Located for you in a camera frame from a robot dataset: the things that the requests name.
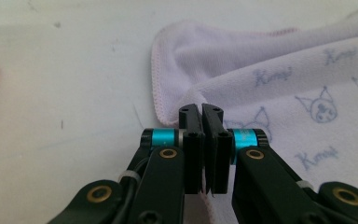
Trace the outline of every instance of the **metallic blue band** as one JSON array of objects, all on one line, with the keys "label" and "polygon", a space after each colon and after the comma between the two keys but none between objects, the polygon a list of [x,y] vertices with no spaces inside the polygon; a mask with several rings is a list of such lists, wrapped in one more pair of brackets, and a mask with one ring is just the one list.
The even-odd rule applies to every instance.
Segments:
[{"label": "metallic blue band", "polygon": [[233,129],[235,139],[235,156],[232,164],[237,164],[238,151],[244,147],[257,146],[257,136],[253,129]]},{"label": "metallic blue band", "polygon": [[173,147],[175,145],[175,129],[154,129],[152,147]]}]

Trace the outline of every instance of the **brass screw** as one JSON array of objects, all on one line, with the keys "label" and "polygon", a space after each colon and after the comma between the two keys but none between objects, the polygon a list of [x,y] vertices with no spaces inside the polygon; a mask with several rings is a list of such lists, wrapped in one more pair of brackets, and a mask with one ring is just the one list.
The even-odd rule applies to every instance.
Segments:
[{"label": "brass screw", "polygon": [[255,149],[247,150],[246,155],[255,160],[261,160],[264,158],[264,153]]},{"label": "brass screw", "polygon": [[108,186],[97,186],[89,191],[87,200],[91,203],[101,203],[110,197],[112,189]]},{"label": "brass screw", "polygon": [[162,149],[159,152],[159,156],[164,158],[164,159],[172,159],[172,158],[176,157],[177,154],[178,153],[177,153],[176,150],[173,150],[173,149],[170,149],[170,148]]},{"label": "brass screw", "polygon": [[338,198],[340,201],[353,205],[358,206],[358,195],[348,189],[343,189],[340,187],[333,189],[333,194]]}]

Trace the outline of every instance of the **cloth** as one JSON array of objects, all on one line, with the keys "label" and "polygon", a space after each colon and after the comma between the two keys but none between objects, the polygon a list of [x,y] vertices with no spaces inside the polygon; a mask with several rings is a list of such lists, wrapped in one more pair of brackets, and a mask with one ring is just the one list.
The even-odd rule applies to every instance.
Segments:
[{"label": "cloth", "polygon": [[267,34],[172,24],[153,44],[152,81],[163,125],[177,127],[183,105],[216,105],[226,128],[263,129],[315,190],[328,181],[358,188],[358,11]]}]

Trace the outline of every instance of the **white cloth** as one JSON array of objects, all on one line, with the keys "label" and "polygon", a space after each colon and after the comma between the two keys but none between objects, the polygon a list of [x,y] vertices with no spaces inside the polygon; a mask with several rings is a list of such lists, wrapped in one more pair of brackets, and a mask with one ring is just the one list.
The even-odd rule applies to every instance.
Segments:
[{"label": "white cloth", "polygon": [[178,22],[156,37],[152,80],[162,124],[176,127],[183,105],[216,105],[225,127],[263,129],[316,190],[327,181],[358,188],[358,12],[268,34]]}]

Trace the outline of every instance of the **white surface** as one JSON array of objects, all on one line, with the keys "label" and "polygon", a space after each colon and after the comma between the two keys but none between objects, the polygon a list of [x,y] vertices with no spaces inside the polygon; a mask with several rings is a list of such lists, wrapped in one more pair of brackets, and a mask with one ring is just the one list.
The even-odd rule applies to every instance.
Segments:
[{"label": "white surface", "polygon": [[[127,168],[143,128],[160,126],[150,49],[164,26],[312,29],[357,9],[352,0],[1,0],[0,223],[46,223],[83,186]],[[206,223],[199,198],[187,198],[186,222]],[[236,222],[219,213],[230,195],[212,203],[216,223]]]}]

